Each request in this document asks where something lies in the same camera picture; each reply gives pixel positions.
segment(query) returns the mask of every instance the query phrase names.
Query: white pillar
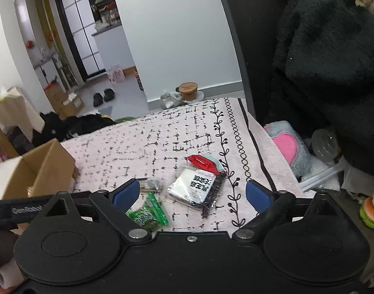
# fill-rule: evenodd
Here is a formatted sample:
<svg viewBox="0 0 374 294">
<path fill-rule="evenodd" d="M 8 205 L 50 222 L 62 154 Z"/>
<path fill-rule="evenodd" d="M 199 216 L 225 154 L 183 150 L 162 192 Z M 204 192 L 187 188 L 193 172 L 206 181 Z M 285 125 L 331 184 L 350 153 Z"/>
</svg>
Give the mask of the white pillar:
<svg viewBox="0 0 374 294">
<path fill-rule="evenodd" d="M 0 0 L 0 89 L 17 86 L 38 112 L 52 111 L 18 25 L 14 0 Z"/>
</svg>

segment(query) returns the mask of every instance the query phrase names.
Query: pink heart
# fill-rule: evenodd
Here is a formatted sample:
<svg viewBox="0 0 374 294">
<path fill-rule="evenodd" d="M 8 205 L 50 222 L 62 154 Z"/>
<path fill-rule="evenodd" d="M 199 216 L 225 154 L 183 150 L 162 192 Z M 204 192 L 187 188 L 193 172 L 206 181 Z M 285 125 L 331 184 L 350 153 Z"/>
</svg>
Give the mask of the pink heart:
<svg viewBox="0 0 374 294">
<path fill-rule="evenodd" d="M 279 134 L 272 138 L 282 155 L 285 157 L 288 164 L 292 164 L 297 156 L 298 144 L 297 140 L 287 132 Z"/>
</svg>

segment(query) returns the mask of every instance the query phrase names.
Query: black slippers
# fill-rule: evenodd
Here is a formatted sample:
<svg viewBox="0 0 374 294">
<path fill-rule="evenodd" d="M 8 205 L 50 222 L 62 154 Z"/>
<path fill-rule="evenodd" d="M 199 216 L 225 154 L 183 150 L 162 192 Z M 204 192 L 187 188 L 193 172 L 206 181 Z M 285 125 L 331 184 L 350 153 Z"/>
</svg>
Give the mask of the black slippers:
<svg viewBox="0 0 374 294">
<path fill-rule="evenodd" d="M 103 103 L 103 96 L 100 93 L 93 95 L 93 106 L 99 107 Z"/>
<path fill-rule="evenodd" d="M 115 98 L 115 92 L 108 88 L 104 90 L 104 101 L 112 101 Z M 93 106 L 99 107 L 103 103 L 103 96 L 100 93 L 93 95 Z"/>
<path fill-rule="evenodd" d="M 104 101 L 112 101 L 115 98 L 115 92 L 108 88 L 104 90 Z"/>
</svg>

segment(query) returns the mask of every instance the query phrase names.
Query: green snack package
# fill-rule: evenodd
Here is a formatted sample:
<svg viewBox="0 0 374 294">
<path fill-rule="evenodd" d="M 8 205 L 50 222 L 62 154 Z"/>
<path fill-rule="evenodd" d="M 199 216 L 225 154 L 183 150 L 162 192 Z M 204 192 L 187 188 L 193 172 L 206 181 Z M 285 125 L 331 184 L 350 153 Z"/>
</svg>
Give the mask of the green snack package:
<svg viewBox="0 0 374 294">
<path fill-rule="evenodd" d="M 167 217 L 153 192 L 147 194 L 142 207 L 135 211 L 128 210 L 126 214 L 135 223 L 150 232 L 159 229 L 162 225 L 168 225 Z"/>
</svg>

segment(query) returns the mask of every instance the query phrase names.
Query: metal screw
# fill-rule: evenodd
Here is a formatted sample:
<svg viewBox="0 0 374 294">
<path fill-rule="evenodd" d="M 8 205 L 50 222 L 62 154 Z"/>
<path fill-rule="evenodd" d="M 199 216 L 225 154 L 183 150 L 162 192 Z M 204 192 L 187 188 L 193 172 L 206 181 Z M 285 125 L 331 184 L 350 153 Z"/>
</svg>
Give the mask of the metal screw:
<svg viewBox="0 0 374 294">
<path fill-rule="evenodd" d="M 187 241 L 188 242 L 196 242 L 198 240 L 198 238 L 194 235 L 190 235 L 187 237 Z"/>
<path fill-rule="evenodd" d="M 147 236 L 147 231 L 144 229 L 132 229 L 129 231 L 129 237 L 133 239 L 143 239 Z"/>
<path fill-rule="evenodd" d="M 252 239 L 255 235 L 255 232 L 250 229 L 240 229 L 236 231 L 236 237 L 239 239 Z"/>
</svg>

